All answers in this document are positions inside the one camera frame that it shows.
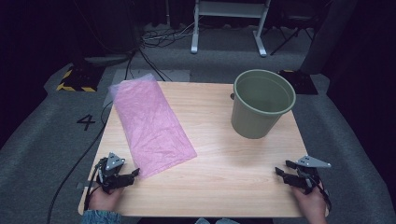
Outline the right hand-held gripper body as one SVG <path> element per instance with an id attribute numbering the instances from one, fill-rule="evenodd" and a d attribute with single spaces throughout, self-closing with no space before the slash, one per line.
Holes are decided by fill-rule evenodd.
<path id="1" fill-rule="evenodd" d="M 326 161 L 321 161 L 309 155 L 301 157 L 295 162 L 297 174 L 302 177 L 306 183 L 304 193 L 309 194 L 314 187 L 317 187 L 321 179 L 318 175 L 318 168 L 330 168 L 331 165 Z"/>

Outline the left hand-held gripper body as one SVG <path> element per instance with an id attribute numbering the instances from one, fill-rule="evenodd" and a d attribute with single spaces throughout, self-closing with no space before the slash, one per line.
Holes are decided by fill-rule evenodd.
<path id="1" fill-rule="evenodd" d="M 112 189 L 118 188 L 116 182 L 124 162 L 125 159 L 120 158 L 113 152 L 99 160 L 99 172 L 96 182 L 102 187 L 104 192 L 109 193 Z"/>

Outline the pink plastic bag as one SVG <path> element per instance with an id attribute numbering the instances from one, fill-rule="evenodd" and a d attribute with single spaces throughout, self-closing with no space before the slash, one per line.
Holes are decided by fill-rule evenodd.
<path id="1" fill-rule="evenodd" d="M 139 176 L 148 178 L 197 156 L 156 78 L 109 87 Z"/>

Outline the green plastic bin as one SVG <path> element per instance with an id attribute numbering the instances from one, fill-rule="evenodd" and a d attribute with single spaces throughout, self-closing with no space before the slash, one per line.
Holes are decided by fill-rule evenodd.
<path id="1" fill-rule="evenodd" d="M 263 138 L 295 102 L 295 90 L 285 78 L 267 70 L 248 70 L 233 84 L 231 124 L 243 137 Z"/>

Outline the person's left hand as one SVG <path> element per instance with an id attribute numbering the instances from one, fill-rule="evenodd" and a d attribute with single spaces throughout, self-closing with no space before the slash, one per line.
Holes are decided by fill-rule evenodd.
<path id="1" fill-rule="evenodd" d="M 90 210 L 113 212 L 118 204 L 123 189 L 113 189 L 109 193 L 104 192 L 101 188 L 94 191 L 89 199 Z"/>

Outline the person's right hand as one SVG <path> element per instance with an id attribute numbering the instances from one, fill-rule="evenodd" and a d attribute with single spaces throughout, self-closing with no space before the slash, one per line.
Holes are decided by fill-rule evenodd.
<path id="1" fill-rule="evenodd" d="M 309 194 L 303 194 L 300 189 L 295 187 L 292 187 L 291 191 L 309 224 L 328 224 L 325 217 L 326 203 L 319 188 L 314 188 Z"/>

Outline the person's legs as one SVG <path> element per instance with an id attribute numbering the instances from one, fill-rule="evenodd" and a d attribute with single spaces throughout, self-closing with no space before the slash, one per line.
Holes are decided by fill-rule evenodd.
<path id="1" fill-rule="evenodd" d="M 220 219 L 215 219 L 214 221 L 210 221 L 209 219 L 199 217 L 194 224 L 241 224 L 235 220 L 229 219 L 229 218 L 220 218 Z"/>

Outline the black yellow striped base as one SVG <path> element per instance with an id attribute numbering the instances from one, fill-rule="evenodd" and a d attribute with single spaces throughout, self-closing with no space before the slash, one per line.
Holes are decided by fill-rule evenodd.
<path id="1" fill-rule="evenodd" d="M 64 74 L 61 82 L 57 86 L 57 91 L 98 91 L 104 67 L 89 67 L 86 69 L 71 66 Z"/>
<path id="2" fill-rule="evenodd" d="M 311 79 L 307 74 L 300 70 L 280 70 L 277 72 L 280 76 L 285 78 L 290 85 L 294 88 L 297 94 L 317 95 L 318 91 Z"/>

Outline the black tripod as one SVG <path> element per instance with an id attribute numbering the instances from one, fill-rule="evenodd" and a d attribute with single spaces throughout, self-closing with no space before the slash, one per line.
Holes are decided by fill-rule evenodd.
<path id="1" fill-rule="evenodd" d="M 284 19 L 279 24 L 275 25 L 275 28 L 282 34 L 284 37 L 284 41 L 276 47 L 270 55 L 273 56 L 277 51 L 283 48 L 293 37 L 297 37 L 301 31 L 305 31 L 308 38 L 313 40 L 315 34 L 309 34 L 309 29 L 315 28 L 315 23 L 312 20 L 297 20 L 297 19 Z M 289 36 L 286 36 L 283 32 L 283 28 L 288 28 L 292 30 L 292 33 Z"/>

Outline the grey leaning panel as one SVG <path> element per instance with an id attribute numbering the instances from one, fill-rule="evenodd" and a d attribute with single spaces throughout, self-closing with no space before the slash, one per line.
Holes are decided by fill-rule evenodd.
<path id="1" fill-rule="evenodd" d="M 328 14 L 318 30 L 300 70 L 304 74 L 319 74 L 330 58 L 358 0 L 333 0 Z"/>

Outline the white metal stand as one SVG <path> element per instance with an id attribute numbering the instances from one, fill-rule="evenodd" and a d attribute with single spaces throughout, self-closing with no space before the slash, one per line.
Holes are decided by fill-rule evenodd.
<path id="1" fill-rule="evenodd" d="M 272 0 L 264 0 L 263 3 L 231 3 L 231 2 L 210 2 L 195 0 L 194 6 L 194 27 L 191 38 L 191 53 L 198 52 L 199 43 L 199 20 L 203 16 L 209 17 L 233 17 L 259 19 L 258 29 L 253 31 L 253 37 L 262 57 L 267 56 L 267 51 L 262 43 L 262 30 L 268 14 Z"/>

